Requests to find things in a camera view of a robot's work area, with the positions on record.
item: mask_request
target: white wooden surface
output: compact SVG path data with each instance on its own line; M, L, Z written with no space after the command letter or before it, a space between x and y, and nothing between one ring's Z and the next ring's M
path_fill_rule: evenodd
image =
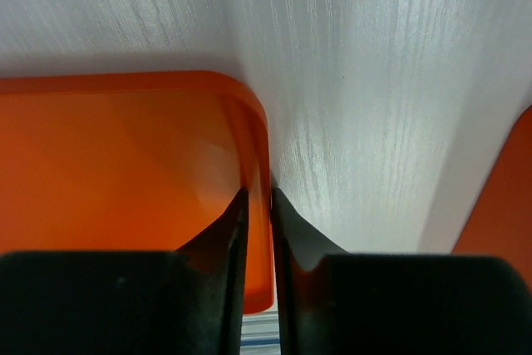
M532 91L532 0L0 0L0 75L212 69L346 249L448 251Z

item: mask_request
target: blue stripe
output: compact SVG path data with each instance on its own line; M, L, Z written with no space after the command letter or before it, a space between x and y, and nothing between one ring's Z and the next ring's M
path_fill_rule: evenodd
M280 344L278 338L267 338L264 340L247 340L240 343L240 347L254 347L258 345L274 345Z

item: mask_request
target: orange object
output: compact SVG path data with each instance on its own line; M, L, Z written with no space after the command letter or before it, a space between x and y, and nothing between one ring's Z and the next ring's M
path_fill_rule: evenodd
M0 80L0 251L177 249L249 188L244 311L273 302L268 132L207 71Z
M500 256L532 289L532 108L515 123L454 252Z

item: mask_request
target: wood grain surface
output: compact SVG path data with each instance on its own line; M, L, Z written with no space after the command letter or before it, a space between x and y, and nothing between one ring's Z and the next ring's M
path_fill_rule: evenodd
M532 91L532 0L0 0L0 75L246 82L301 214L352 251L449 251Z

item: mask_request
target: orange tray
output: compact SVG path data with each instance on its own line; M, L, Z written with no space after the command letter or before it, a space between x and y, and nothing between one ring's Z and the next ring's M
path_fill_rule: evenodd
M165 249L249 189L244 311L273 302L266 117L183 71L0 79L0 251Z

